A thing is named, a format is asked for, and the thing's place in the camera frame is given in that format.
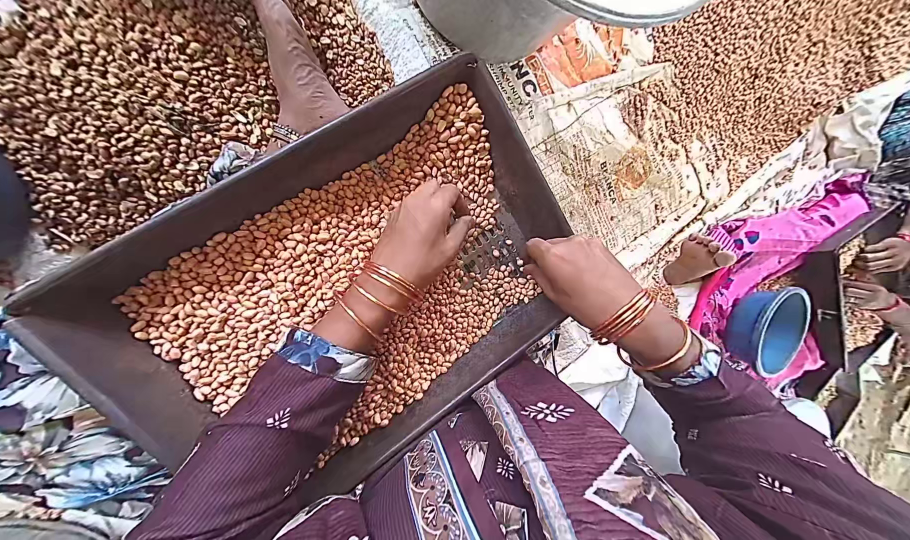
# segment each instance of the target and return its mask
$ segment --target orange bangle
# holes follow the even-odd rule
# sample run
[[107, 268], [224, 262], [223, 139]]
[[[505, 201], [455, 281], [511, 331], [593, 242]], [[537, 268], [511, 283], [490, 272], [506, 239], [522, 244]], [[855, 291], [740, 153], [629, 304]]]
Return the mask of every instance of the orange bangle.
[[372, 339], [374, 339], [375, 341], [382, 340], [382, 338], [379, 337], [375, 332], [373, 332], [372, 329], [369, 328], [368, 325], [366, 325], [365, 323], [362, 322], [362, 319], [358, 318], [358, 315], [356, 315], [354, 311], [352, 311], [351, 309], [349, 309], [349, 307], [347, 305], [345, 305], [345, 302], [342, 301], [341, 298], [336, 298], [335, 302], [338, 302], [338, 305], [341, 306], [341, 308], [344, 310], [345, 313], [348, 313], [348, 316], [351, 317], [351, 320], [355, 321], [355, 324], [362, 327], [362, 330], [367, 332], [368, 335], [372, 337]]
[[633, 310], [639, 301], [645, 296], [645, 289], [641, 289], [631, 297], [631, 300], [622, 305], [613, 315], [605, 319], [605, 322], [598, 325], [595, 329], [591, 331], [591, 337], [594, 339], [604, 338], [605, 336], [612, 333], [612, 329], [617, 328], [624, 320], [625, 314]]
[[377, 307], [379, 307], [379, 308], [381, 308], [381, 309], [383, 309], [383, 310], [387, 310], [387, 311], [389, 311], [389, 312], [392, 312], [392, 313], [394, 313], [395, 315], [404, 315], [404, 314], [405, 314], [405, 313], [403, 313], [403, 312], [401, 312], [401, 311], [395, 309], [394, 307], [390, 306], [388, 303], [385, 303], [385, 302], [382, 301], [382, 300], [378, 300], [374, 294], [372, 294], [371, 292], [369, 292], [369, 291], [363, 289], [363, 288], [362, 288], [362, 285], [358, 284], [358, 282], [353, 281], [351, 284], [352, 284], [352, 286], [353, 286], [355, 289], [358, 289], [358, 292], [362, 293], [362, 296], [364, 296], [364, 297], [367, 298], [368, 300], [371, 300], [371, 302], [372, 302], [373, 304], [375, 304]]
[[664, 367], [674, 364], [675, 362], [678, 362], [679, 360], [684, 358], [685, 355], [689, 352], [689, 349], [691, 349], [691, 347], [692, 347], [692, 328], [690, 328], [689, 325], [686, 324], [686, 322], [683, 321], [682, 319], [680, 319], [674, 315], [672, 316], [672, 318], [675, 319], [676, 322], [678, 323], [678, 325], [681, 325], [681, 327], [685, 330], [685, 342], [681, 345], [681, 348], [678, 349], [678, 352], [672, 354], [672, 357], [668, 358], [664, 362], [661, 362], [660, 364], [653, 365], [653, 366], [638, 366], [638, 365], [635, 365], [634, 362], [631, 362], [631, 363], [629, 363], [629, 365], [631, 366], [632, 369], [634, 369], [635, 371], [660, 370]]
[[394, 289], [398, 290], [399, 292], [404, 291], [402, 294], [411, 300], [415, 302], [421, 302], [422, 300], [425, 300], [425, 295], [422, 293], [422, 291], [413, 285], [412, 281], [409, 281], [405, 277], [400, 276], [396, 272], [389, 270], [381, 264], [372, 262], [372, 260], [369, 259], [362, 264], [362, 268], [367, 270], [368, 274], [371, 276], [378, 274], [386, 281], [394, 282], [396, 285]]
[[628, 332], [628, 329], [634, 329], [635, 326], [640, 325], [641, 322], [645, 320], [645, 317], [652, 311], [654, 305], [655, 301], [652, 300], [651, 295], [646, 294], [635, 309], [630, 313], [625, 314], [621, 324], [612, 328], [605, 337], [608, 338], [609, 341], [618, 341], [623, 338]]
[[373, 280], [377, 281], [379, 284], [382, 284], [383, 286], [385, 286], [389, 289], [392, 289], [395, 292], [397, 292], [398, 294], [404, 296], [409, 301], [414, 302], [416, 300], [415, 298], [412, 297], [411, 294], [409, 294], [408, 292], [406, 292], [404, 289], [402, 289], [398, 285], [394, 284], [393, 282], [389, 281], [389, 279], [386, 279], [385, 277], [381, 276], [380, 274], [376, 274], [375, 272], [369, 272], [368, 270], [364, 270], [363, 273], [370, 276]]
[[645, 322], [645, 319], [648, 317], [649, 313], [652, 313], [652, 309], [654, 307], [655, 307], [655, 303], [653, 301], [649, 302], [649, 304], [645, 306], [645, 310], [642, 311], [641, 315], [638, 315], [638, 317], [627, 328], [625, 328], [621, 333], [617, 334], [615, 337], [611, 338], [610, 341], [618, 341], [622, 338], [628, 337], [628, 335], [631, 334], [632, 331], [634, 331], [636, 328], [641, 326], [642, 323]]

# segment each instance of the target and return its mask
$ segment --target foot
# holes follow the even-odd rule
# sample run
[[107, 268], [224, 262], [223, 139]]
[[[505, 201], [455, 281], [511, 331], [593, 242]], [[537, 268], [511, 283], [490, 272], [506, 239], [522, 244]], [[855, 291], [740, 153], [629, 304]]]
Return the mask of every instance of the foot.
[[678, 258], [668, 263], [662, 274], [670, 286], [690, 284], [719, 268], [732, 266], [736, 254], [725, 251], [718, 242], [702, 234], [691, 233], [681, 242]]

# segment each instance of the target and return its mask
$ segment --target pink garment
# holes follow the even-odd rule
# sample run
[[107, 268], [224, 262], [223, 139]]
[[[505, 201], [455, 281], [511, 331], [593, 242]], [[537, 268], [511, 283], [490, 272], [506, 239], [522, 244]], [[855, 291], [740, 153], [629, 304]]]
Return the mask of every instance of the pink garment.
[[[805, 254], [869, 211], [860, 190], [867, 178], [864, 173], [839, 178], [825, 187], [825, 197], [818, 202], [713, 228], [709, 235], [716, 241], [725, 233], [731, 237], [729, 245], [738, 259], [701, 283], [689, 325], [724, 348], [725, 325], [739, 299], [755, 292], [760, 283], [798, 268]], [[766, 384], [779, 387], [824, 363], [809, 332], [788, 369], [766, 379]]]

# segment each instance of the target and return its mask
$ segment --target blue plastic container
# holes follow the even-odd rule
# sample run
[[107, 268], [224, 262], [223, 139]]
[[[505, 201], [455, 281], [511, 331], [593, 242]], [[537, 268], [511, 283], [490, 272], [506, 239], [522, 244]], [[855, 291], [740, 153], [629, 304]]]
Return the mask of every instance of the blue plastic container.
[[809, 331], [811, 300], [799, 287], [754, 292], [738, 303], [725, 325], [725, 349], [765, 378], [788, 367]]

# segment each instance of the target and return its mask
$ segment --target dark clothing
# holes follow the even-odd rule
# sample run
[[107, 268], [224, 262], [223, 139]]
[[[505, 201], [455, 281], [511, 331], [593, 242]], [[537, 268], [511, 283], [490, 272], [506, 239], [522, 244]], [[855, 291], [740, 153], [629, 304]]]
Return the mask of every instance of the dark clothing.
[[300, 511], [276, 537], [910, 539], [909, 503], [711, 346], [702, 354], [710, 376], [652, 387], [688, 476], [652, 472], [597, 411], [526, 359], [360, 495], [302, 500], [299, 482], [363, 388], [321, 372], [364, 366], [301, 334], [311, 344], [289, 337], [128, 538], [255, 538]]

